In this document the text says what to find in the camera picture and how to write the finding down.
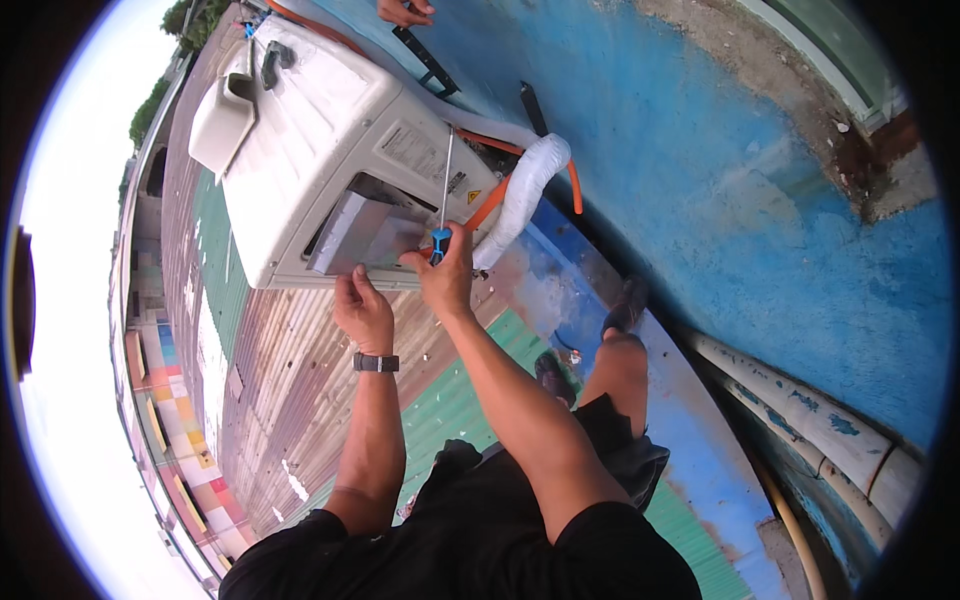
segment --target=black shoe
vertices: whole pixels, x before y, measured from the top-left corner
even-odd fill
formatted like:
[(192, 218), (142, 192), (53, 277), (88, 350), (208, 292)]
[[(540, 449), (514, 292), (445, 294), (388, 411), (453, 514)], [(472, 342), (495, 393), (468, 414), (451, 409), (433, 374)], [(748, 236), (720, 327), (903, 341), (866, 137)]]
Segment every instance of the black shoe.
[(611, 327), (623, 333), (630, 332), (643, 316), (649, 294), (650, 288), (640, 276), (631, 275), (624, 279), (623, 288), (620, 289), (616, 302), (611, 307), (607, 318), (603, 320), (600, 339), (603, 340), (604, 332)]
[(537, 382), (550, 395), (561, 398), (566, 402), (567, 408), (572, 408), (573, 403), (577, 401), (577, 393), (566, 380), (560, 363), (549, 351), (544, 352), (537, 357), (534, 363), (534, 373), (537, 376)]

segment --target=hand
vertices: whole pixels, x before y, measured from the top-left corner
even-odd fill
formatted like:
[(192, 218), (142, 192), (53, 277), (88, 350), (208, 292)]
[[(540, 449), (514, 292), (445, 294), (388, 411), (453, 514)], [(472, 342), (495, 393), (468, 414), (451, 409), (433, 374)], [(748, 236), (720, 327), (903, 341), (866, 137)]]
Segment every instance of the hand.
[(473, 279), (473, 235), (453, 221), (444, 223), (453, 231), (444, 260), (436, 267), (419, 252), (406, 252), (400, 263), (413, 267), (420, 278), (423, 301), (441, 321), (470, 315), (470, 286)]
[[(409, 9), (403, 6), (408, 3)], [(376, 15), (400, 27), (433, 25), (427, 15), (436, 11), (427, 0), (376, 0)]]
[(367, 268), (356, 266), (351, 275), (337, 277), (333, 320), (370, 356), (394, 353), (394, 309), (367, 278)]

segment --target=black shorts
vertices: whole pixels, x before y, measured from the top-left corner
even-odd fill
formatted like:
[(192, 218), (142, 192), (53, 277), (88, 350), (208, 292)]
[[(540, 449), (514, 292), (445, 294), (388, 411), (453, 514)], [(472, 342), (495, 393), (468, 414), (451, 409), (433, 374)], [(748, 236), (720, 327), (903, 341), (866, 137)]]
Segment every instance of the black shorts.
[[(627, 491), (634, 506), (646, 511), (670, 450), (654, 445), (645, 434), (635, 440), (630, 418), (616, 412), (606, 394), (573, 411), (573, 416), (587, 432), (600, 462)], [(483, 451), (483, 461), (502, 449), (500, 442), (491, 445)]]

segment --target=metal bracket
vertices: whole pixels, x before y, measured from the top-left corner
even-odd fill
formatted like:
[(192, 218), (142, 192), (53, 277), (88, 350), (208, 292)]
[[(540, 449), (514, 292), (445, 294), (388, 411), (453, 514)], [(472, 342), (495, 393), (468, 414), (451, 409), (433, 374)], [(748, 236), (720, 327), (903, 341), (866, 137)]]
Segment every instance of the metal bracket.
[(403, 45), (409, 48), (410, 52), (413, 52), (414, 56), (426, 67), (426, 75), (420, 78), (420, 85), (426, 87), (426, 83), (436, 77), (437, 81), (444, 87), (444, 91), (437, 94), (438, 98), (446, 98), (450, 94), (460, 91), (460, 88), (450, 79), (450, 76), (447, 75), (444, 68), (433, 58), (430, 51), (424, 48), (423, 44), (410, 33), (409, 29), (397, 25), (394, 27), (394, 35), (402, 41)]

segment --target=black watch strap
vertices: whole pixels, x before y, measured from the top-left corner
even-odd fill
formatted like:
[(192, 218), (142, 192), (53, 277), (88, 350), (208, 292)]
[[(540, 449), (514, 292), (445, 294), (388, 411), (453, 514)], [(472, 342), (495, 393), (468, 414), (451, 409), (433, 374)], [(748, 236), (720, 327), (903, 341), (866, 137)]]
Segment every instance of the black watch strap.
[(397, 372), (400, 370), (399, 356), (369, 356), (357, 352), (353, 355), (354, 371)]

